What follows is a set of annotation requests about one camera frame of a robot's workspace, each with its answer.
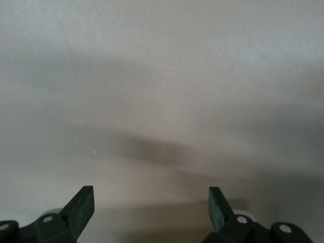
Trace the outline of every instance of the white wall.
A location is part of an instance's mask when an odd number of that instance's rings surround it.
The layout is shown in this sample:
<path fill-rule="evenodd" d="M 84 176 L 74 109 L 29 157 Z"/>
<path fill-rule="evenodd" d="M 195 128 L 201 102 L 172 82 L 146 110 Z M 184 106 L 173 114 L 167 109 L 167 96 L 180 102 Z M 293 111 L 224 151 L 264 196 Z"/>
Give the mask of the white wall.
<path fill-rule="evenodd" d="M 315 242 L 323 1 L 1 1 L 0 220 L 94 185 L 83 242 L 199 242 L 208 187 Z"/>

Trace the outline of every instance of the textured wall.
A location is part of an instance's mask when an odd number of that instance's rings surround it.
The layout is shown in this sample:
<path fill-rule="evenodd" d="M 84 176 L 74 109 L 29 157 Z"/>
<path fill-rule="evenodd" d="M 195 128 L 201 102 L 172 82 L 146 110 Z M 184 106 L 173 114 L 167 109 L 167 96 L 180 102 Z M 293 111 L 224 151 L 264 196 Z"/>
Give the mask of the textured wall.
<path fill-rule="evenodd" d="M 323 105 L 323 1 L 1 1 L 0 219 L 194 243 L 214 185 L 322 242 Z"/>

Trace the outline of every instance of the black mount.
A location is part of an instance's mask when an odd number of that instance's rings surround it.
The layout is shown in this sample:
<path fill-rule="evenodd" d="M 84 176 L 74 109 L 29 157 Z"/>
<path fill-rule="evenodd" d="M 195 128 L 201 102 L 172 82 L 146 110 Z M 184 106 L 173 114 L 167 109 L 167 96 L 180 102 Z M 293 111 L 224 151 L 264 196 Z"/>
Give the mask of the black mount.
<path fill-rule="evenodd" d="M 215 232 L 202 243 L 312 243 L 294 224 L 278 222 L 266 229 L 245 215 L 235 215 L 218 187 L 209 189 L 209 215 Z"/>
<path fill-rule="evenodd" d="M 76 243 L 94 211 L 93 187 L 84 186 L 58 214 L 22 228 L 17 221 L 1 221 L 0 243 Z"/>

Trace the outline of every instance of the black plastic bracket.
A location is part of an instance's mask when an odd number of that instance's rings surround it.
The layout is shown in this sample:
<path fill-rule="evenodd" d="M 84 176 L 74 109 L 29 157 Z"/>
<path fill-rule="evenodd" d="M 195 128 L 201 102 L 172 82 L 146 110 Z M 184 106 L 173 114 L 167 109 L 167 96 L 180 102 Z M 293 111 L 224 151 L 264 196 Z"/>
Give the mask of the black plastic bracket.
<path fill-rule="evenodd" d="M 76 243 L 95 210 L 92 186 L 84 186 L 58 214 L 46 214 L 19 228 L 0 222 L 0 243 Z"/>
<path fill-rule="evenodd" d="M 266 229 L 245 215 L 235 215 L 218 187 L 210 187 L 209 214 L 215 232 L 202 243 L 312 243 L 294 224 L 278 222 Z"/>

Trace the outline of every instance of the beige surface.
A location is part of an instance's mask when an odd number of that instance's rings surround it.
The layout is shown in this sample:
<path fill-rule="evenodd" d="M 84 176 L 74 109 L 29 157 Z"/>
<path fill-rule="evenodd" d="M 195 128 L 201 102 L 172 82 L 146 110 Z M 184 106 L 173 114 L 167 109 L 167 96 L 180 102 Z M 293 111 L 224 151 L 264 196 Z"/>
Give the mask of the beige surface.
<path fill-rule="evenodd" d="M 323 242 L 323 67 L 323 1 L 1 1 L 0 219 L 194 243 L 213 185 Z"/>

